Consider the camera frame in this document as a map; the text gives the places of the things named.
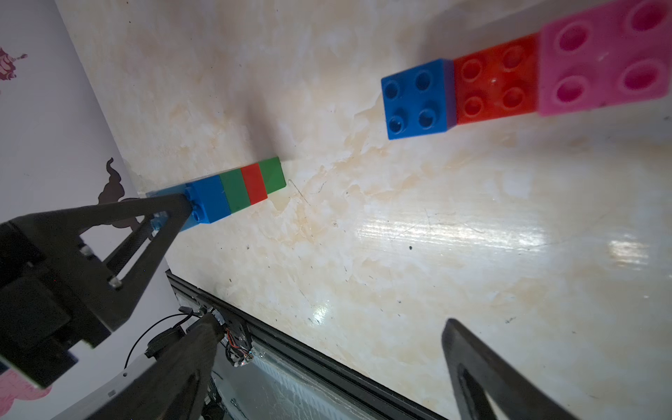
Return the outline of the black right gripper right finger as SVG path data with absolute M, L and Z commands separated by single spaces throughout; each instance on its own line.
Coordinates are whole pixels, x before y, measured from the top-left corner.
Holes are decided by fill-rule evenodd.
M 442 348 L 458 411 L 463 419 L 573 419 L 455 318 L 447 320 Z

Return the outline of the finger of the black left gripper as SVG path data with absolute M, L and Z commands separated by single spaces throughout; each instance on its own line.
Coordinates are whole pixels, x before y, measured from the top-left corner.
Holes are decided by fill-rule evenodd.
M 157 267 L 193 211 L 183 194 L 83 206 L 17 217 L 10 223 L 35 242 L 68 246 L 83 255 L 66 279 L 113 333 L 131 316 Z M 105 259 L 82 234 L 92 227 L 135 220 L 132 231 Z

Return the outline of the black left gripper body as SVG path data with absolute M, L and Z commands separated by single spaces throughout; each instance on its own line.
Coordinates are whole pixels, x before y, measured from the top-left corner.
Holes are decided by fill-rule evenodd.
M 42 389 L 77 364 L 75 344 L 96 347 L 111 335 L 68 283 L 83 261 L 72 244 L 33 241 L 1 225 L 1 364 Z

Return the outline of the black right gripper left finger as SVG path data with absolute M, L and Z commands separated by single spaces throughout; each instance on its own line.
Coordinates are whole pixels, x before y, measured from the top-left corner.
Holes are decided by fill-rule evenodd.
M 225 330 L 212 313 L 201 317 L 121 394 L 90 419 L 198 419 Z

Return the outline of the long blue lego brick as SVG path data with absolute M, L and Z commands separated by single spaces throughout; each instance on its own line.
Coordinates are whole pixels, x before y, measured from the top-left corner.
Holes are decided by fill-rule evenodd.
M 187 183 L 185 196 L 192 204 L 192 217 L 198 223 L 210 224 L 231 215 L 219 175 Z

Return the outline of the long green lego brick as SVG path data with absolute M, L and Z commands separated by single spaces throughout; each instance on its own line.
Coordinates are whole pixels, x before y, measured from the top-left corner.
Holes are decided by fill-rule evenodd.
M 251 206 L 250 196 L 241 169 L 221 173 L 219 178 L 231 213 L 239 212 Z

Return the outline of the red lego brick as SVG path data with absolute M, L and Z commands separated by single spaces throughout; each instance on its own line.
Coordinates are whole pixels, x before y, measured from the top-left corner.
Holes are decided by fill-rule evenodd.
M 455 59 L 457 123 L 537 111 L 538 68 L 536 33 Z
M 250 205 L 255 205 L 268 198 L 261 167 L 258 163 L 241 168 L 241 175 L 248 194 Z

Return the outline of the small green lego brick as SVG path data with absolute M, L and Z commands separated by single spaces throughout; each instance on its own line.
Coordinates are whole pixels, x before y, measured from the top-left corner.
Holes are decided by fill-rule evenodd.
M 279 157 L 265 159 L 258 164 L 266 194 L 270 195 L 286 187 L 285 175 Z

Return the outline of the small dark blue lego brick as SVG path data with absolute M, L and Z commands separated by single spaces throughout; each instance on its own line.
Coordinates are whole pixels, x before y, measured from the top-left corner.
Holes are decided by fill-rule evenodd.
M 457 125 L 454 64 L 437 59 L 381 79 L 388 139 L 449 131 Z

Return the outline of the pink lego brick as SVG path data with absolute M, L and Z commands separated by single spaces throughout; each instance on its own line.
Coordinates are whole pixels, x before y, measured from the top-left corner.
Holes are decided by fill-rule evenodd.
M 547 117 L 666 96 L 671 3 L 612 1 L 539 33 L 538 111 Z

